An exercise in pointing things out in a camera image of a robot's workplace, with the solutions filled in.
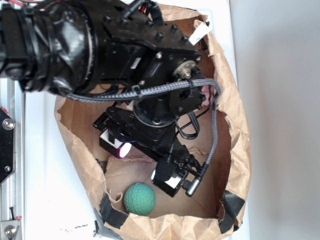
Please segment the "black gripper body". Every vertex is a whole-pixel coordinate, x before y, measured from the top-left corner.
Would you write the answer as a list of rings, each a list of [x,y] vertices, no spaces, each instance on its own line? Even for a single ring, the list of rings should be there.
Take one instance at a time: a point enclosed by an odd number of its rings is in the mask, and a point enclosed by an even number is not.
[[[93,126],[101,132],[108,129],[122,142],[133,142],[133,147],[157,163],[176,164],[195,177],[202,173],[200,163],[178,140],[178,134],[182,131],[174,121],[165,126],[146,125],[134,111],[111,106],[98,117]]]

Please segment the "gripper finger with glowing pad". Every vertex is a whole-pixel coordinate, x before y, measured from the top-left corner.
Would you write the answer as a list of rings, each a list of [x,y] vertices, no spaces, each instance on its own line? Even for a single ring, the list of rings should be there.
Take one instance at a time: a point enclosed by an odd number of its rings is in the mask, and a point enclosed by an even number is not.
[[[99,145],[112,156],[122,159],[132,150],[133,142],[118,140],[107,128],[99,136]]]
[[[174,197],[185,183],[188,174],[188,171],[180,169],[177,164],[158,162],[151,179],[155,186]]]

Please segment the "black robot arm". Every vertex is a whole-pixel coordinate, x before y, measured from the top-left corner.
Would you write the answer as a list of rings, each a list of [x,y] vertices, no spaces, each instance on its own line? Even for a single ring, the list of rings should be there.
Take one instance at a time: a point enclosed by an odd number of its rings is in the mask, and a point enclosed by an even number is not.
[[[202,59],[157,3],[44,0],[0,9],[0,73],[25,92],[46,91],[85,103],[112,102],[94,122],[99,144],[123,158],[136,147],[157,162],[153,183],[192,196],[208,163],[178,137],[200,132],[195,110],[212,84]]]

